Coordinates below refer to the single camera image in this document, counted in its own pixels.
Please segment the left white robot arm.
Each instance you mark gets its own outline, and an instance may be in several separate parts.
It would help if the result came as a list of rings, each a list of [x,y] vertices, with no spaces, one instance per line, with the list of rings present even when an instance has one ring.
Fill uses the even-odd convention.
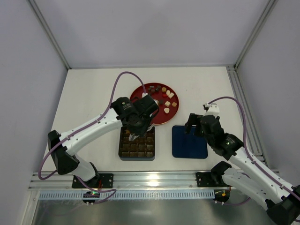
[[[93,164],[80,158],[77,153],[90,142],[122,127],[130,132],[131,141],[144,137],[152,128],[152,119],[158,111],[157,103],[149,95],[134,101],[120,97],[110,103],[100,116],[73,130],[64,133],[51,131],[48,147],[56,172],[59,175],[70,173],[85,182],[96,178],[98,172]]]

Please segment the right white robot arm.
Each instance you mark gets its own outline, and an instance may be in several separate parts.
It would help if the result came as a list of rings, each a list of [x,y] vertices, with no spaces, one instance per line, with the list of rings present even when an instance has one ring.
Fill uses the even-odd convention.
[[[224,158],[211,170],[218,184],[232,186],[262,206],[277,225],[291,225],[300,215],[300,187],[276,175],[233,134],[220,124],[217,104],[205,104],[204,115],[191,113],[185,124],[189,134],[203,137],[213,151]]]

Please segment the metal serving tongs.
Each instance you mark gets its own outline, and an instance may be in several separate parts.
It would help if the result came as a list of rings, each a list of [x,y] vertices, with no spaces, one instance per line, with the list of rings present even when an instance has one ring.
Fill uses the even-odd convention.
[[[154,127],[153,119],[158,114],[159,110],[149,115],[142,114],[139,121],[134,125],[130,125],[127,129],[130,131],[129,140],[134,141],[138,137],[145,137],[147,132],[151,131]]]

